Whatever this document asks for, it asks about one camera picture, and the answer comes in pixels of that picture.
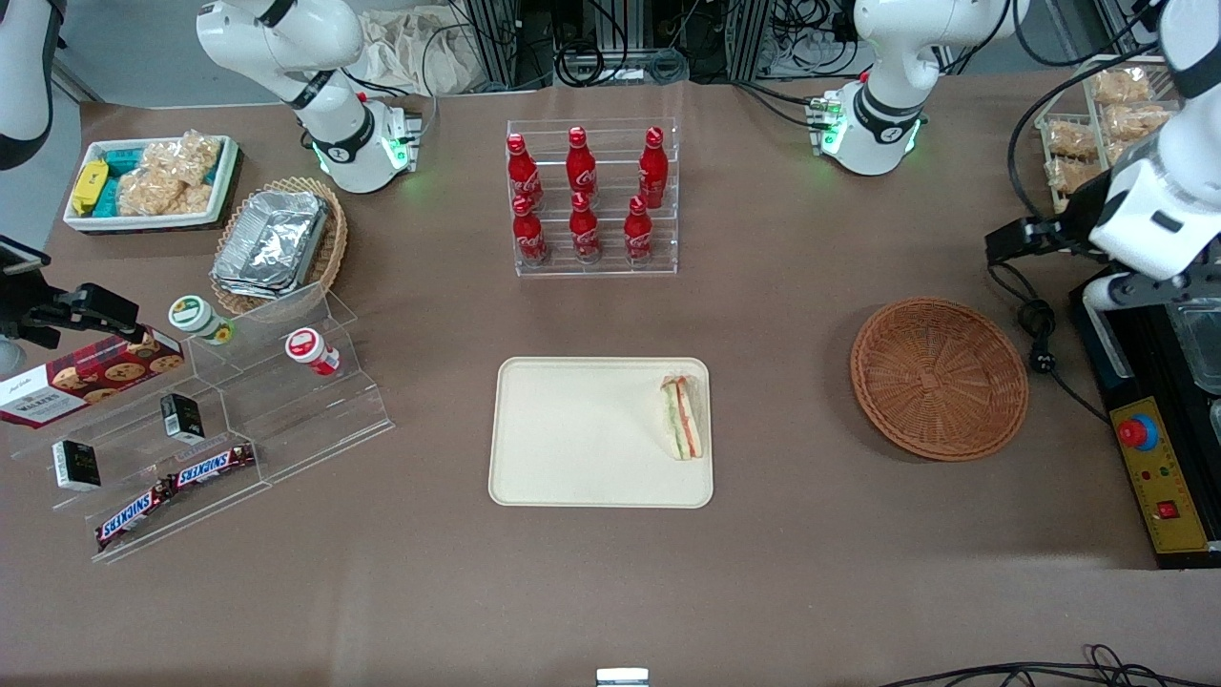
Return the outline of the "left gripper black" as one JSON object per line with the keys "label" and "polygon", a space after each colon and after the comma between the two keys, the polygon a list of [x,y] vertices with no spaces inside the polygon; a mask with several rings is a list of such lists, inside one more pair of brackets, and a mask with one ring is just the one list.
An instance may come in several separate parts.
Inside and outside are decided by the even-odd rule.
{"label": "left gripper black", "polygon": [[994,229],[985,236],[988,265],[999,265],[1020,257],[1042,256],[1068,248],[1072,253],[1089,253],[1093,249],[1089,236],[1095,229],[1103,207],[1107,203],[1110,176],[1095,176],[1068,196],[1063,212],[1059,214],[1059,232],[1055,222],[1020,218]]}

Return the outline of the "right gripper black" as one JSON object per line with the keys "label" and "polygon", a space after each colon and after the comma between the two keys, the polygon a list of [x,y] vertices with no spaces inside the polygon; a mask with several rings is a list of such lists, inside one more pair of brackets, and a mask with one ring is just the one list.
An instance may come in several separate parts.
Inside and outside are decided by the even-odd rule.
{"label": "right gripper black", "polygon": [[[62,290],[44,281],[4,281],[1,283],[1,336],[9,340],[28,340],[45,349],[56,349],[60,331],[42,323],[42,308],[57,308]],[[92,329],[111,336],[140,336],[139,305],[95,283],[83,283],[77,290],[61,293],[65,309],[62,327]]]}

